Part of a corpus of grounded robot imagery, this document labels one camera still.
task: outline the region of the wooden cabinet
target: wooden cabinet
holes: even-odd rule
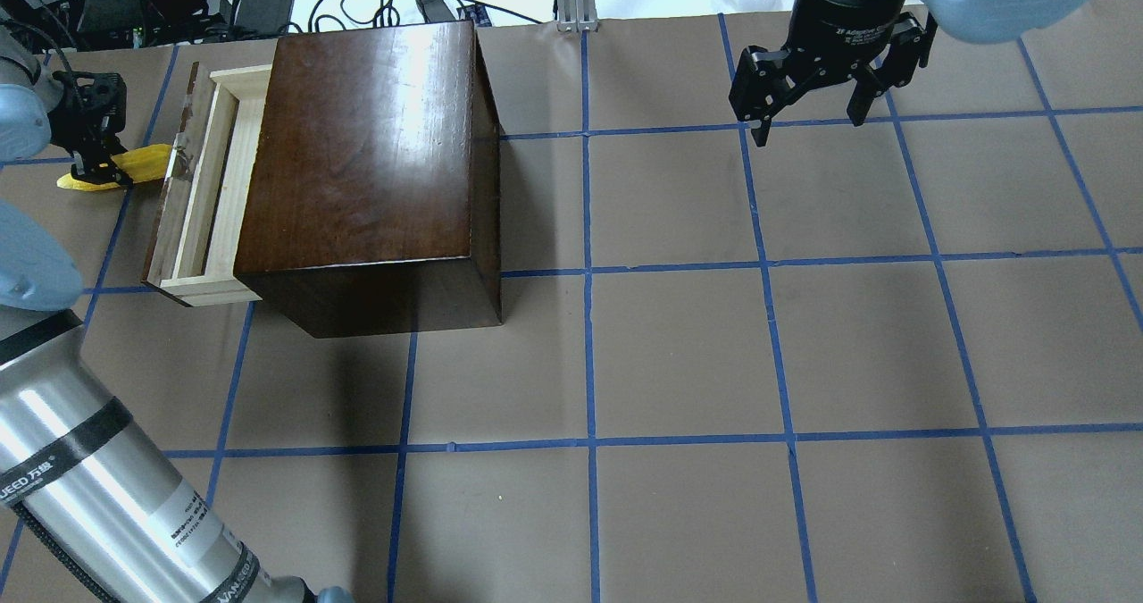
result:
[[[291,35],[192,81],[149,284],[261,297],[319,338],[501,322],[499,126],[469,22]]]

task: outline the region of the label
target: label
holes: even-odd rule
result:
[[[151,514],[147,525],[187,565],[201,561],[223,533],[221,518],[185,480]]]

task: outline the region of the black band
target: black band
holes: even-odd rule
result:
[[[250,588],[254,587],[254,579],[258,578],[261,569],[258,557],[243,542],[242,555],[238,557],[233,571],[222,581],[222,585],[202,600],[202,603],[242,603]]]
[[[34,349],[40,344],[49,343],[54,338],[66,333],[74,327],[82,323],[70,309],[62,309],[57,314],[41,319],[32,327],[21,330],[19,333],[0,339],[0,365],[11,362],[11,360],[24,355],[25,352]]]
[[[78,427],[5,472],[0,476],[0,500],[11,507],[51,484],[91,453],[99,451],[130,424],[130,411],[127,411],[119,399],[111,399],[111,402],[103,404],[99,411],[82,420]]]

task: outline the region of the box top surface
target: box top surface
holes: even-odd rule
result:
[[[471,23],[282,38],[235,274],[470,252]]]

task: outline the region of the drawer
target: drawer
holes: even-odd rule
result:
[[[145,283],[310,335],[494,327],[499,123],[469,21],[290,35],[195,65]]]

